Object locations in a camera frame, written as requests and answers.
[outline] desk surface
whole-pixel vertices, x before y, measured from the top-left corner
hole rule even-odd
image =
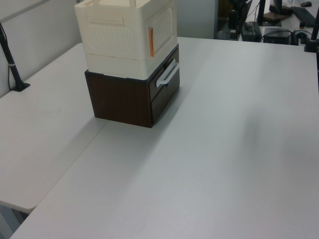
[[[106,120],[94,118],[78,44],[0,99],[0,204],[30,213]]]
[[[178,41],[160,121],[109,121],[12,239],[318,238],[315,55]]]

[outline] storage box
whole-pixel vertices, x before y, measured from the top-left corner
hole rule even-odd
[[[94,115],[152,127],[179,88],[178,46],[144,81],[85,72]]]
[[[85,0],[75,12],[91,73],[147,80],[177,45],[175,0]]]

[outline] computer mouse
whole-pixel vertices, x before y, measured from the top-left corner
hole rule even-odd
[[[312,3],[311,3],[311,1],[306,1],[306,2],[303,2],[302,4],[300,4],[300,6],[302,6],[302,7],[312,6]]]

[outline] computer monitor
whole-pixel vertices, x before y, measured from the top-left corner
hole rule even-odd
[[[264,21],[264,11],[265,11],[265,4],[266,0],[259,1],[259,9],[258,9],[258,16],[257,16],[257,23],[259,26],[281,26],[280,20],[269,22]],[[274,0],[274,5],[277,12],[281,12],[283,0]]]

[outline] keyboard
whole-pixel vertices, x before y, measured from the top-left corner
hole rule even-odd
[[[294,14],[296,17],[305,23],[307,27],[314,27],[315,26],[315,17],[308,12],[307,9],[303,7],[292,6],[292,10],[294,10]]]

